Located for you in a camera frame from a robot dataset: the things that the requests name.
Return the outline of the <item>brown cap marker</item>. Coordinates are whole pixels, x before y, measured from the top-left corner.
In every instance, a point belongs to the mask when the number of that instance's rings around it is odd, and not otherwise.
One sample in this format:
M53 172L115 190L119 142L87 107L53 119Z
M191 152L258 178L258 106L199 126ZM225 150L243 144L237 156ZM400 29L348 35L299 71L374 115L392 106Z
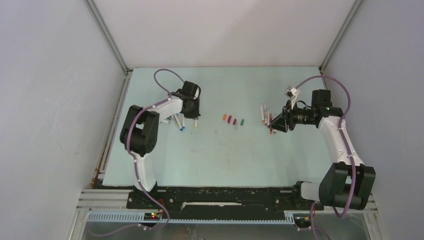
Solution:
M266 108L266 126L270 126L270 110Z

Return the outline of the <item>magenta cap marker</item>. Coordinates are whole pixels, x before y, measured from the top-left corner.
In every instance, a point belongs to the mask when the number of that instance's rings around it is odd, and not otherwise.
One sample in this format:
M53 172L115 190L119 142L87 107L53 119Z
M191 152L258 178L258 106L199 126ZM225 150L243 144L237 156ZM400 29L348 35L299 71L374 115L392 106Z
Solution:
M265 126L268 126L268 108L267 105L264 103L263 104L263 122Z

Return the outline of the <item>orange cap marker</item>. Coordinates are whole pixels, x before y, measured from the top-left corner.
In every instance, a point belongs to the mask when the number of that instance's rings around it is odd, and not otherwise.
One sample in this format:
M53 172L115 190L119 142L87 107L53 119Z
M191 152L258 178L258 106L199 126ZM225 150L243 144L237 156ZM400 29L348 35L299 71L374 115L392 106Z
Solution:
M261 121L263 122L263 123L265 123L265 108L264 108L264 105L261 103L260 104L260 114L261 114Z

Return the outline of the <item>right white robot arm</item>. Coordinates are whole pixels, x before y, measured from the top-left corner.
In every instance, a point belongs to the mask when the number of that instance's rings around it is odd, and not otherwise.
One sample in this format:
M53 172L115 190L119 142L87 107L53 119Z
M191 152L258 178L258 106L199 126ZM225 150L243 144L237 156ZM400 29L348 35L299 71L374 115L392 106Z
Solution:
M323 136L332 164L321 182L298 181L294 185L296 191L290 196L291 204L304 209L315 201L328 207L363 210L376 172L355 152L342 109L333 106L330 90L314 90L311 105L303 108L297 105L298 93L294 87L285 91L289 100L268 128L286 133L297 125L314 125Z

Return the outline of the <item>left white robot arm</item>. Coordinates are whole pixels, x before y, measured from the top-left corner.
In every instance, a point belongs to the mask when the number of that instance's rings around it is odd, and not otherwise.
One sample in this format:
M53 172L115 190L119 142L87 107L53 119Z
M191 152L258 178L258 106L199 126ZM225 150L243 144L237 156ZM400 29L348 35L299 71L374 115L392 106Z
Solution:
M145 208L153 208L158 194L152 189L157 184L150 153L158 141L160 122L182 114L186 119L197 120L200 114L201 88L190 81L168 94L167 98L147 107L132 105L125 117L120 142L133 158L137 189L142 192L138 201Z

